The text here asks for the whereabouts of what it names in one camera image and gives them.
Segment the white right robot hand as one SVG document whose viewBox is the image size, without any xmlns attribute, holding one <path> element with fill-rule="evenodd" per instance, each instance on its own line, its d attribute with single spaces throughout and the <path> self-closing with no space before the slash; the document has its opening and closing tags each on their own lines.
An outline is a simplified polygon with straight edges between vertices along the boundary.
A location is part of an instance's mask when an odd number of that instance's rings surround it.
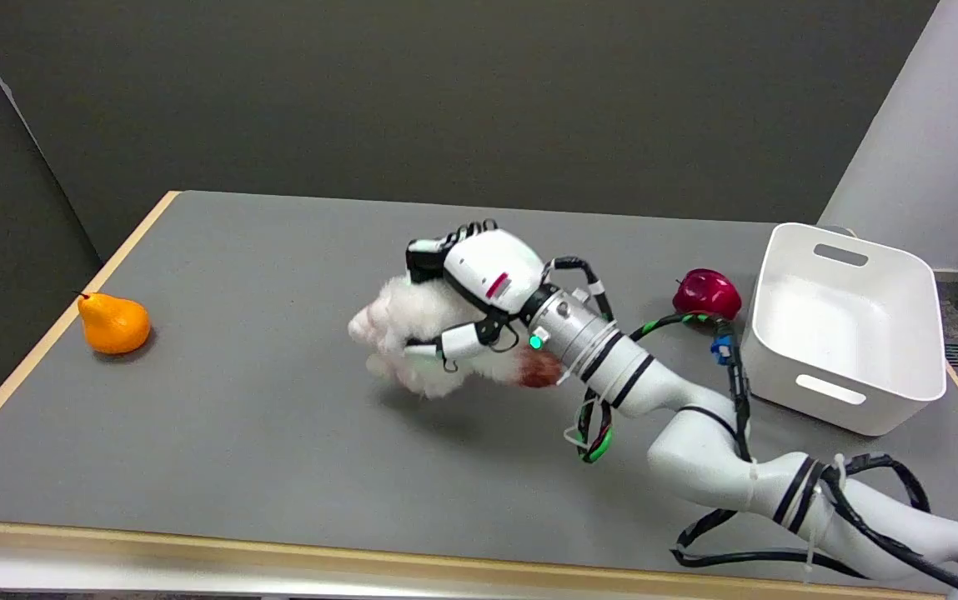
<svg viewBox="0 0 958 600">
<path fill-rule="evenodd" d="M 449 373 L 458 361 L 482 351 L 501 353 L 498 342 L 505 329 L 515 338 L 506 350 L 516 349 L 521 336 L 512 323 L 520 322 L 524 305 L 546 281 L 546 266 L 536 251 L 491 219 L 467 223 L 444 237 L 414 239 L 406 249 L 406 265 L 411 282 L 445 281 L 482 314 L 477 322 L 455 324 L 437 337 L 406 342 L 405 356 L 439 358 Z"/>
</svg>

